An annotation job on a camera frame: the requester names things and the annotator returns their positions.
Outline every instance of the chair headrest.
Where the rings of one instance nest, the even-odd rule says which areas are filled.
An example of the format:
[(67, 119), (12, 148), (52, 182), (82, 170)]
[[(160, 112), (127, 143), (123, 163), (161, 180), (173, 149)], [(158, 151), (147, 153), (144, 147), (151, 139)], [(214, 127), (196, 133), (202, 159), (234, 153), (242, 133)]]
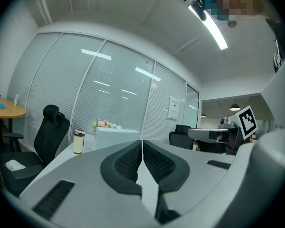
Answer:
[(59, 112), (59, 107), (53, 104), (49, 104), (43, 109), (43, 116), (53, 122), (56, 127), (59, 127), (57, 118), (65, 117), (62, 113)]
[(188, 129), (190, 129), (190, 126), (185, 125), (176, 125), (175, 132), (179, 134), (187, 134)]

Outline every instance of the water bottle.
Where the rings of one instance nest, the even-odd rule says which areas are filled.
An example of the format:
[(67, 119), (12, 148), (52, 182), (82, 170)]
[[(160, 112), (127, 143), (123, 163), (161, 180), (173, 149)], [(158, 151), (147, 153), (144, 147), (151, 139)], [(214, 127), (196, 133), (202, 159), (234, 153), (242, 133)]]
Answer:
[(19, 96), (19, 95), (16, 95), (16, 98), (15, 98), (15, 100), (14, 100), (14, 105), (18, 105), (18, 100), (19, 100), (18, 96)]

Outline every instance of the ceiling light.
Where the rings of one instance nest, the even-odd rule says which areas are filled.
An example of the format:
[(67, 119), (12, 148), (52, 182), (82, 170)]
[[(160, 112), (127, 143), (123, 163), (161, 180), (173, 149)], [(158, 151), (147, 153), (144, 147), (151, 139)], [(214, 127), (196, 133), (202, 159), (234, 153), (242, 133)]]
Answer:
[(241, 108), (239, 107), (238, 104), (233, 104), (231, 107), (230, 107), (230, 110), (231, 111), (239, 111)]
[(107, 84), (105, 84), (105, 83), (101, 83), (101, 82), (98, 82), (98, 81), (95, 81), (95, 80), (93, 80), (95, 83), (98, 83), (98, 84), (101, 84), (101, 85), (106, 85), (106, 86), (110, 86), (110, 85), (107, 85)]
[(147, 76), (150, 77), (150, 78), (153, 77), (156, 81), (161, 81), (161, 78), (158, 78), (158, 77), (156, 77), (156, 76), (153, 76), (153, 74), (148, 73), (147, 71), (144, 71), (144, 70), (142, 70), (142, 69), (139, 68), (139, 67), (137, 67), (137, 68), (135, 69), (135, 71), (140, 72), (140, 73), (142, 73), (142, 74), (144, 74), (144, 75), (147, 75)]
[[(193, 12), (200, 19), (200, 17), (197, 15), (196, 11), (194, 11), (191, 4), (189, 5), (188, 8), (190, 9), (191, 12)], [(203, 11), (203, 12), (206, 14), (206, 20), (202, 21), (200, 19), (200, 21), (207, 27), (207, 29), (212, 34), (212, 36), (216, 40), (216, 42), (217, 42), (217, 44), (221, 50), (228, 48), (227, 43), (226, 43), (222, 33), (220, 32), (218, 26), (215, 24), (215, 22), (213, 21), (211, 16), (206, 11)]]
[(85, 53), (85, 54), (92, 55), (92, 56), (96, 55), (97, 57), (102, 57), (104, 59), (112, 60), (112, 58), (110, 56), (105, 55), (105, 54), (101, 54), (101, 53), (97, 53), (97, 52), (94, 52), (94, 51), (88, 51), (88, 50), (81, 49), (81, 52)]
[(103, 91), (103, 90), (99, 90), (99, 91), (104, 92), (104, 93), (107, 93), (107, 94), (110, 94), (109, 92), (106, 92), (106, 91)]
[(133, 92), (126, 91), (126, 90), (124, 90), (124, 89), (122, 89), (122, 91), (125, 91), (125, 92), (130, 93), (130, 94), (133, 94), (133, 95), (137, 95), (137, 94), (135, 94), (135, 93), (133, 93)]

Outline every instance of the round table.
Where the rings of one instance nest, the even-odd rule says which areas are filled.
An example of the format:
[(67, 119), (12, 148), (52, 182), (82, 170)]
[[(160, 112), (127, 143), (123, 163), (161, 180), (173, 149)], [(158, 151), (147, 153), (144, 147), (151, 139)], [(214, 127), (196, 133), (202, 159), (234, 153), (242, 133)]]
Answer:
[(5, 109), (0, 109), (0, 118), (7, 118), (9, 120), (9, 132), (13, 132), (13, 118), (22, 117), (25, 115), (26, 110), (21, 105), (14, 105), (14, 102), (1, 98), (0, 102), (5, 105)]

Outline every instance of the white paper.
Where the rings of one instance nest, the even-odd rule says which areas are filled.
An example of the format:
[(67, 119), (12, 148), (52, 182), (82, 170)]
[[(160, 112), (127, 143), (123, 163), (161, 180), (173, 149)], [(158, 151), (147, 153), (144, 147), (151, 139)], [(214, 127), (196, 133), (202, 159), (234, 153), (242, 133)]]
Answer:
[(170, 104), (169, 104), (169, 108), (178, 110), (180, 106), (180, 101), (172, 96), (170, 96)]
[(5, 163), (5, 166), (10, 170), (10, 171), (17, 171), (24, 169), (25, 166), (21, 165), (18, 161), (16, 160), (10, 160), (9, 162)]
[(178, 115), (179, 115), (178, 110), (176, 110), (174, 108), (169, 108), (168, 118), (177, 120)]
[(168, 118), (177, 120), (179, 115), (180, 101), (170, 96), (170, 104), (168, 110)]

